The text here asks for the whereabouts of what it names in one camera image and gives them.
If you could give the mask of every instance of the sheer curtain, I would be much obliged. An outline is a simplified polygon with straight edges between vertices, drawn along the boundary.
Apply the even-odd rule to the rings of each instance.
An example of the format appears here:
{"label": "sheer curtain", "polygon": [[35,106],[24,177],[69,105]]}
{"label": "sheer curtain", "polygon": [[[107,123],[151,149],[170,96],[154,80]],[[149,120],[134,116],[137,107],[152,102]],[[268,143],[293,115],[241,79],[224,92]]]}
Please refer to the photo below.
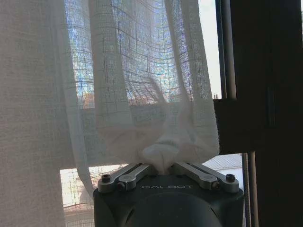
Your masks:
{"label": "sheer curtain", "polygon": [[0,226],[93,226],[101,174],[167,138],[218,153],[196,0],[3,0],[0,48]]}

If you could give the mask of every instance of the white curtain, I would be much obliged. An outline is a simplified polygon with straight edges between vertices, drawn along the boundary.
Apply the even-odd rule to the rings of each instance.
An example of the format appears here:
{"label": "white curtain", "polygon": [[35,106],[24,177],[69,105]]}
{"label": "white curtain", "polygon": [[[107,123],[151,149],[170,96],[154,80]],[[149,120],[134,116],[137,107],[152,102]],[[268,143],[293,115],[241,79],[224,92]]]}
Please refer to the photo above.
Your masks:
{"label": "white curtain", "polygon": [[0,73],[0,226],[93,226],[101,174],[218,154],[197,0],[2,0]]}

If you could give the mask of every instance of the sky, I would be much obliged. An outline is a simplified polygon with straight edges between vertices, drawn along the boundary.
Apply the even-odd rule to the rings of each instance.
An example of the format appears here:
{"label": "sky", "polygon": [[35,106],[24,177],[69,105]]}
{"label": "sky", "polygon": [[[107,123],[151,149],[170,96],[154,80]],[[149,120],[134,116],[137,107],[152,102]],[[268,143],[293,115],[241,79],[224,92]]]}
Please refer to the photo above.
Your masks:
{"label": "sky", "polygon": [[200,22],[213,96],[221,98],[221,79],[215,0],[198,0]]}

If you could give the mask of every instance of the screw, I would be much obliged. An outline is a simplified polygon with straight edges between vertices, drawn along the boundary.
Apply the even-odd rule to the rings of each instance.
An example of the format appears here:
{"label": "screw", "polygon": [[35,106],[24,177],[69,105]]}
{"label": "screw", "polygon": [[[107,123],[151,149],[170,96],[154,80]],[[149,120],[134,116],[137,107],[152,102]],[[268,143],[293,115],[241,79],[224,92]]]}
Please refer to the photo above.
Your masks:
{"label": "screw", "polygon": [[120,192],[125,191],[125,184],[123,182],[118,182],[117,183],[117,189]]}
{"label": "screw", "polygon": [[102,175],[101,180],[102,180],[103,183],[110,182],[110,175],[109,174]]}
{"label": "screw", "polygon": [[218,182],[218,181],[213,182],[212,188],[215,189],[215,190],[219,190],[220,189],[220,182]]}
{"label": "screw", "polygon": [[235,177],[234,174],[227,174],[226,175],[226,180],[227,180],[227,182],[232,183],[232,182],[234,182],[236,180],[236,177]]}

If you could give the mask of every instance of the logo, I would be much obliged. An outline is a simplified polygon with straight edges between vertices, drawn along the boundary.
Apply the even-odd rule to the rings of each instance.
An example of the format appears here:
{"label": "logo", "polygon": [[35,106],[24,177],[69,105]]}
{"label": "logo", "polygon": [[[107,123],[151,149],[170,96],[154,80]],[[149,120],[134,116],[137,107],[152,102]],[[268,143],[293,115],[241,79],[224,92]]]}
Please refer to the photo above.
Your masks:
{"label": "logo", "polygon": [[142,186],[142,188],[144,189],[153,189],[153,188],[156,188],[156,189],[177,189],[177,188],[180,188],[180,189],[184,189],[184,188],[192,188],[194,187],[193,185],[168,185],[168,186],[156,186],[156,185],[144,185]]}

